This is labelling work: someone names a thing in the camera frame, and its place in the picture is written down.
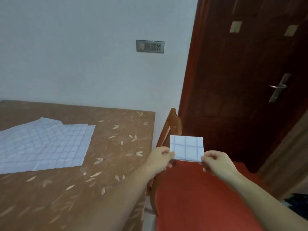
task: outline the door panel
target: door panel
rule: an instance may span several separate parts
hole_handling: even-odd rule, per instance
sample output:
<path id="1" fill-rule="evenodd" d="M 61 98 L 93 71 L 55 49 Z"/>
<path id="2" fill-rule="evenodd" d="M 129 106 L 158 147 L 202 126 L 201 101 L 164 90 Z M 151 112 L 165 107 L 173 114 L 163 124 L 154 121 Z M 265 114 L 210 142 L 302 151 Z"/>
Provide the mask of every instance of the door panel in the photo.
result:
<path id="1" fill-rule="evenodd" d="M 195 70 L 185 75 L 193 83 L 188 94 L 183 86 L 183 135 L 202 136 L 205 150 L 256 171 L 306 107 L 308 0 L 211 0 L 206 11 Z M 233 21 L 242 21 L 238 33 L 230 33 Z M 285 36 L 290 25 L 298 28 Z M 292 74 L 288 87 L 268 103 L 269 85 L 284 73 Z"/>

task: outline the switch panel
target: switch panel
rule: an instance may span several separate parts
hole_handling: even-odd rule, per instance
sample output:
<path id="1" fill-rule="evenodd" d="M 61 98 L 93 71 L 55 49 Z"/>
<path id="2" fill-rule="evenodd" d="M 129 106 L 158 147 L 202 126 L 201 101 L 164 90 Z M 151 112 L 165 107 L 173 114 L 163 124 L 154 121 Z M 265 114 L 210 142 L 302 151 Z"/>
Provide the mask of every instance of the switch panel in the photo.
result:
<path id="1" fill-rule="evenodd" d="M 165 42 L 137 40 L 137 52 L 164 53 Z"/>

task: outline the brown floral tablecloth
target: brown floral tablecloth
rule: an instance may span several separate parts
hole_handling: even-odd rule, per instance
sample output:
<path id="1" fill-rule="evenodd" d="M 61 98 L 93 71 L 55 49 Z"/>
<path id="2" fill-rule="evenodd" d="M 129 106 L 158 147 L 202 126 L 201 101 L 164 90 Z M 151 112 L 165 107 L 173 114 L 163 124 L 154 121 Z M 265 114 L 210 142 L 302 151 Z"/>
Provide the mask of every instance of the brown floral tablecloth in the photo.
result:
<path id="1" fill-rule="evenodd" d="M 65 230 L 151 151 L 154 112 L 0 101 L 0 130 L 40 117 L 96 125 L 83 165 L 0 175 L 0 230 Z M 123 230 L 142 230 L 145 193 Z"/>

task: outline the person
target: person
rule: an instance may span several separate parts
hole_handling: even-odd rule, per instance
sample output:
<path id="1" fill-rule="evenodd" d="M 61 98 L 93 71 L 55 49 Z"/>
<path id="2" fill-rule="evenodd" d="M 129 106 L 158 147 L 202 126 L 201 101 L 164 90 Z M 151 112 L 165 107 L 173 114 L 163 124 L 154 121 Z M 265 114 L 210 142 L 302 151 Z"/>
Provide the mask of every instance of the person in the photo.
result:
<path id="1" fill-rule="evenodd" d="M 175 153 L 169 151 L 168 147 L 154 149 L 141 167 L 118 184 L 113 191 L 90 204 L 79 215 L 70 230 L 121 230 L 147 182 L 166 167 L 172 167 L 169 161 L 175 156 Z M 240 195 L 264 230 L 308 230 L 307 220 L 241 175 L 226 153 L 206 151 L 201 160 L 214 175 Z"/>

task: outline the red cloth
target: red cloth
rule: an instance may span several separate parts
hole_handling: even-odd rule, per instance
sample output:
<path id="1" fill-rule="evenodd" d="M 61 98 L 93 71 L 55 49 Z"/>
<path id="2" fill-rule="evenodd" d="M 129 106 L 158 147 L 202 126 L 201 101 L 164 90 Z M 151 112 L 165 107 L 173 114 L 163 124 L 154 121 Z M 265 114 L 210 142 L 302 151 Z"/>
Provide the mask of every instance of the red cloth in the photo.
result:
<path id="1" fill-rule="evenodd" d="M 243 163 L 241 174 L 264 187 Z M 156 190 L 156 231 L 261 231 L 252 211 L 223 181 L 197 162 L 176 161 Z"/>

